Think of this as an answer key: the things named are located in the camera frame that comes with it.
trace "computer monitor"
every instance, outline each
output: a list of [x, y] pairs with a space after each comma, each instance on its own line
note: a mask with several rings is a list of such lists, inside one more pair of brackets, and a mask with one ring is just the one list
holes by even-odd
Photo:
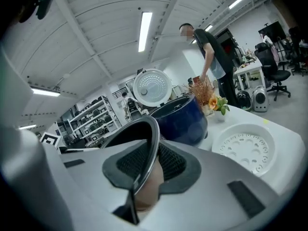
[[259, 33], [261, 33], [262, 31], [264, 31], [266, 35], [269, 36], [273, 43], [276, 43], [279, 40], [286, 38], [284, 30], [278, 21], [263, 28], [259, 31]]

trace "gray floor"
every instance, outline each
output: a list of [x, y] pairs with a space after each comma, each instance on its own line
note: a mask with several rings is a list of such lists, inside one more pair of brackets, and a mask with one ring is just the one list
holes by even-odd
[[[260, 78], [250, 81], [250, 88], [246, 91], [252, 97], [254, 87], [261, 84]], [[291, 75], [283, 81], [282, 85], [287, 86], [288, 91], [291, 92], [290, 98], [287, 93], [279, 92], [275, 102], [275, 91], [269, 92], [269, 110], [265, 113], [254, 111], [252, 113], [298, 133], [308, 148], [308, 75], [304, 74], [302, 77], [301, 74], [295, 73], [294, 76]]]

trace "black t-shirt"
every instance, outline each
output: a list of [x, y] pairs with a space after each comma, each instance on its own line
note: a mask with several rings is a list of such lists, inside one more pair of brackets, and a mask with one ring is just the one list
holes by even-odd
[[205, 50], [203, 49], [203, 46], [207, 43], [210, 43], [215, 52], [215, 57], [219, 61], [225, 73], [233, 71], [232, 60], [228, 57], [221, 44], [217, 42], [216, 38], [212, 34], [210, 34], [209, 32], [205, 32], [202, 29], [196, 29], [194, 31], [194, 38], [196, 39], [197, 44], [204, 58], [205, 58]]

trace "black office chair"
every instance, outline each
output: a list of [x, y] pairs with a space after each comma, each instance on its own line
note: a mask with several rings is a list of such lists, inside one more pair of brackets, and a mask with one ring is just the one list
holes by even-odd
[[277, 100], [277, 95], [279, 91], [286, 92], [289, 94], [288, 97], [291, 97], [291, 93], [287, 91], [287, 86], [281, 86], [281, 81], [284, 81], [288, 77], [290, 77], [291, 73], [287, 70], [278, 70], [277, 64], [267, 44], [258, 44], [255, 55], [263, 65], [262, 70], [264, 72], [265, 78], [268, 81], [273, 80], [275, 83], [277, 83], [277, 86], [272, 86], [270, 90], [267, 90], [267, 92], [276, 91], [274, 101]]
[[281, 40], [281, 45], [285, 52], [285, 57], [287, 60], [290, 60], [290, 65], [294, 65], [295, 68], [291, 69], [292, 75], [294, 72], [301, 73], [304, 76], [303, 71], [308, 72], [306, 69], [300, 67], [300, 57], [297, 53], [297, 50], [291, 45], [288, 39]]

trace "ceiling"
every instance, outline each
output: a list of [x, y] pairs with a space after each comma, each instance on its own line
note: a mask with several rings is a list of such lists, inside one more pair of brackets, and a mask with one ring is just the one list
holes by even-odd
[[[182, 23], [221, 26], [233, 1], [54, 0], [43, 20], [33, 14], [10, 28], [2, 42], [22, 78], [31, 85], [59, 87], [62, 93], [58, 98], [33, 96], [20, 125], [35, 123], [46, 129], [101, 84], [167, 58], [183, 41], [179, 36]], [[251, 2], [243, 2], [232, 12]], [[138, 52], [142, 12], [153, 12], [153, 16], [145, 51]]]

